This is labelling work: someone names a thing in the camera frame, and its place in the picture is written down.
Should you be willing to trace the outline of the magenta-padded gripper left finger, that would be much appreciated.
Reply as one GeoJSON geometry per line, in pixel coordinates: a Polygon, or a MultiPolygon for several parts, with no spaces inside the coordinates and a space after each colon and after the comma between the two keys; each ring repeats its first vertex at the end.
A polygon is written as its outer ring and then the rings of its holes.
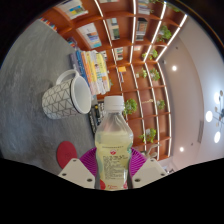
{"type": "Polygon", "coordinates": [[[93,189],[97,172],[96,149],[92,148],[80,159],[72,158],[59,173],[59,177],[78,186],[93,189]]]}

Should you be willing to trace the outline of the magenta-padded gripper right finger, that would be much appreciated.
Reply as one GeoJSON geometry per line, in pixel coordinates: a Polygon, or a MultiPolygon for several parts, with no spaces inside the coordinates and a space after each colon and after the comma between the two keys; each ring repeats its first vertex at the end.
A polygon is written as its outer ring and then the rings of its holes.
{"type": "Polygon", "coordinates": [[[129,175],[134,189],[141,188],[167,175],[166,171],[154,158],[146,158],[132,148],[129,161],[129,175]]]}

